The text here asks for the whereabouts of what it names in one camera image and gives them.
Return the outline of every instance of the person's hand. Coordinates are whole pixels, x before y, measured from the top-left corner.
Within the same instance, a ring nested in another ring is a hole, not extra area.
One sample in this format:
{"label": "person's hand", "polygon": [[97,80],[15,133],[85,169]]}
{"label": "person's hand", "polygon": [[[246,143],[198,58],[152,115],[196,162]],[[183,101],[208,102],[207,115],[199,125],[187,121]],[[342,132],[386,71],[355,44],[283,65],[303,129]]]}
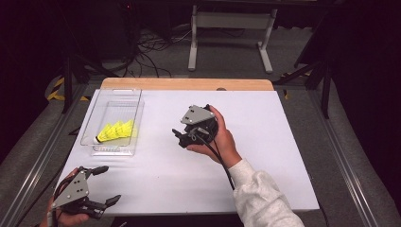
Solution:
{"label": "person's hand", "polygon": [[[74,176],[78,173],[78,169],[75,168],[70,174],[68,174],[68,177]],[[53,203],[53,197],[49,200],[48,205],[47,205],[47,212],[49,212],[51,210],[51,204]],[[44,217],[44,219],[42,220],[40,227],[47,227],[48,223],[47,223],[47,212],[46,212],[46,216]],[[78,225],[81,224],[82,222],[86,221],[89,219],[89,216],[86,214],[77,214],[77,215],[68,215],[66,213],[63,213],[61,210],[57,210],[56,211],[56,219],[58,220],[58,222],[60,224],[62,224],[62,226],[74,226],[74,225]]]}
{"label": "person's hand", "polygon": [[[212,146],[216,152],[219,151],[224,164],[227,168],[230,168],[241,161],[242,158],[236,151],[233,135],[226,129],[224,117],[212,106],[210,106],[210,111],[215,114],[216,120],[218,121],[218,133],[215,136],[217,148],[215,142],[211,142],[210,146]],[[205,145],[189,145],[186,149],[205,154],[215,162],[219,163],[216,155]]]}

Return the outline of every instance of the human arm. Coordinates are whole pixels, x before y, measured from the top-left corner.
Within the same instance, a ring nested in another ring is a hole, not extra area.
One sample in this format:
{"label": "human arm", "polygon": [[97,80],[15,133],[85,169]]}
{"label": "human arm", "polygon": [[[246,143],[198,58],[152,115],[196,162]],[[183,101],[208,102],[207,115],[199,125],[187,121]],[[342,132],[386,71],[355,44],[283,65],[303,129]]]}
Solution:
{"label": "human arm", "polygon": [[304,226],[265,171],[254,171],[246,160],[229,168],[235,183],[235,207],[245,226]]}
{"label": "human arm", "polygon": [[[74,176],[77,173],[78,173],[78,169],[76,168],[67,176],[67,178]],[[48,221],[47,213],[51,212],[51,204],[53,203],[53,200],[54,200],[53,197],[51,197],[48,202],[47,209],[46,209],[46,215],[42,219],[42,222],[39,225],[40,227],[49,226],[49,223],[47,222]],[[78,225],[89,219],[89,216],[85,215],[85,214],[68,215],[66,213],[63,213],[61,210],[57,210],[56,214],[57,214],[56,219],[57,219],[58,223],[62,224],[62,226],[65,226],[65,227]]]}
{"label": "human arm", "polygon": [[[245,226],[304,226],[292,212],[288,201],[280,192],[273,178],[264,171],[254,171],[251,165],[241,158],[235,148],[235,140],[226,129],[221,113],[210,107],[218,121],[216,143],[210,143],[219,150],[221,158],[228,168],[234,183],[234,199],[236,210]],[[218,162],[215,154],[207,147],[189,145],[187,149],[208,155]]]}

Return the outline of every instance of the table leg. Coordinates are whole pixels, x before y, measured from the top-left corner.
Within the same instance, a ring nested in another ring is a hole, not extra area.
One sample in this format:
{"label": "table leg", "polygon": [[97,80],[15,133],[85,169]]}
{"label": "table leg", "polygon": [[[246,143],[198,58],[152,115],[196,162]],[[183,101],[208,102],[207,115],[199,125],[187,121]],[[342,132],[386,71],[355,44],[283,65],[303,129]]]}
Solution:
{"label": "table leg", "polygon": [[263,42],[257,43],[259,52],[260,52],[260,57],[262,57],[262,62],[263,62],[263,65],[265,66],[265,71],[268,74],[271,74],[273,72],[273,69],[271,67],[271,63],[270,63],[270,59],[268,56],[268,52],[266,51],[266,47],[268,46],[268,41],[269,41],[269,37],[271,34],[271,30],[274,25],[274,20],[275,20],[276,14],[277,14],[277,9],[273,9],[271,11],[270,18],[269,18],[269,21],[268,21],[268,24],[266,27],[264,40],[263,40]]}
{"label": "table leg", "polygon": [[195,71],[197,65],[197,51],[198,51],[198,41],[197,41],[197,6],[192,8],[192,42],[191,50],[189,52],[189,63],[188,70]]}

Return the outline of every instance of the wire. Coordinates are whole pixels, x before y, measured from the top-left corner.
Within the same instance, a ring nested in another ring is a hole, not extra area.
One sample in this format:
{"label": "wire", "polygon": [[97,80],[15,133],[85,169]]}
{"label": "wire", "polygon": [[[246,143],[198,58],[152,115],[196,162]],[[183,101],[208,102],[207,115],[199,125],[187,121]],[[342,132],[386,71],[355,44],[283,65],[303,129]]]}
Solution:
{"label": "wire", "polygon": [[[144,64],[144,63],[142,63],[142,62],[140,62],[138,60],[136,60],[136,62],[138,62],[138,64],[141,66],[141,75],[142,75],[142,66],[146,66],[146,67],[149,67],[149,68],[154,68],[154,67],[152,67],[150,65],[146,65],[146,64]],[[164,68],[159,68],[159,67],[156,67],[156,68],[167,72],[170,75],[170,77],[172,78],[170,71],[168,71],[168,70],[166,70]]]}
{"label": "wire", "polygon": [[176,43],[184,40],[184,38],[187,35],[189,35],[190,33],[191,33],[191,30],[185,31],[185,33],[184,33],[184,35],[182,35],[182,37],[171,38],[171,40],[172,40],[171,42],[166,42],[165,40],[163,40],[161,38],[155,39],[156,36],[154,36],[154,35],[151,36],[151,38],[149,38],[149,35],[147,34],[146,35],[147,39],[145,39],[144,41],[138,42],[138,45],[142,46],[143,48],[146,49],[146,50],[143,50],[144,53],[148,53],[151,50],[162,51],[162,50],[169,48],[173,44],[176,44]]}
{"label": "wire", "polygon": [[126,70],[124,71],[123,78],[127,75],[127,73],[128,73],[128,66],[126,66]]}
{"label": "wire", "polygon": [[216,149],[218,150],[218,144],[216,143],[215,139],[213,140],[213,143],[215,143]]}
{"label": "wire", "polygon": [[[142,76],[142,64],[139,64],[139,78]],[[129,70],[129,73],[131,74],[131,76],[133,78],[135,78],[135,75],[133,74],[133,70]]]}
{"label": "wire", "polygon": [[53,209],[53,211],[52,211],[52,219],[53,219],[53,226],[54,227],[58,227],[59,226],[59,221],[57,219],[56,209]]}
{"label": "wire", "polygon": [[147,58],[150,60],[150,62],[153,64],[154,70],[156,71],[156,76],[157,76],[157,77],[160,77],[160,76],[159,76],[159,71],[157,70],[158,67],[156,67],[156,64],[153,62],[153,60],[152,60],[148,55],[146,55],[146,54],[144,54],[144,53],[141,53],[141,56],[145,56],[145,57],[147,57]]}
{"label": "wire", "polygon": [[57,222],[59,222],[61,215],[62,215],[62,211],[60,211],[59,216],[57,217]]}
{"label": "wire", "polygon": [[62,181],[60,182],[59,186],[57,187],[56,191],[54,192],[54,200],[56,200],[56,198],[58,198],[59,195],[61,194],[61,192],[63,191],[63,190],[61,190],[61,188],[62,188],[66,183],[67,183],[67,184],[71,183],[75,177],[76,177],[76,176],[73,175],[73,176],[71,176],[71,177],[69,177],[69,178],[65,178],[64,180],[62,180]]}
{"label": "wire", "polygon": [[227,174],[228,181],[230,182],[231,188],[233,188],[233,190],[235,190],[233,181],[232,181],[232,179],[231,179],[231,174],[230,174],[230,172],[228,171],[227,166],[224,164],[224,161],[223,161],[223,159],[221,158],[221,155],[219,154],[219,152],[217,153],[217,152],[212,148],[212,146],[210,146],[210,145],[209,145],[206,141],[204,141],[200,136],[198,136],[197,134],[195,134],[195,136],[196,136],[199,140],[201,140],[201,141],[203,142],[203,144],[204,144],[205,146],[207,146],[207,147],[216,155],[216,157],[217,157],[218,160],[220,161],[221,165],[223,166],[224,171],[225,171],[226,174]]}
{"label": "wire", "polygon": [[319,208],[321,208],[321,210],[322,210],[322,213],[323,213],[323,216],[324,216],[324,221],[326,222],[326,226],[330,227],[330,224],[328,222],[328,218],[327,218],[327,215],[326,215],[326,213],[325,213],[325,211],[323,209],[323,206],[321,205],[321,203],[319,201],[318,201],[318,204],[319,204]]}

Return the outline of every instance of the white sleeve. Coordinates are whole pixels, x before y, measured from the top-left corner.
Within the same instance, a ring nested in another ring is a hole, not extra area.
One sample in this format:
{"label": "white sleeve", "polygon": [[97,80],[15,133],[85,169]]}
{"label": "white sleeve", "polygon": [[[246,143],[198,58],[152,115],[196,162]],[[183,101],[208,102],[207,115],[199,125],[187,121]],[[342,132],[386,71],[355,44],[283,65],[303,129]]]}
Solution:
{"label": "white sleeve", "polygon": [[235,207],[246,227],[304,226],[267,172],[254,171],[246,160],[229,171],[235,183]]}

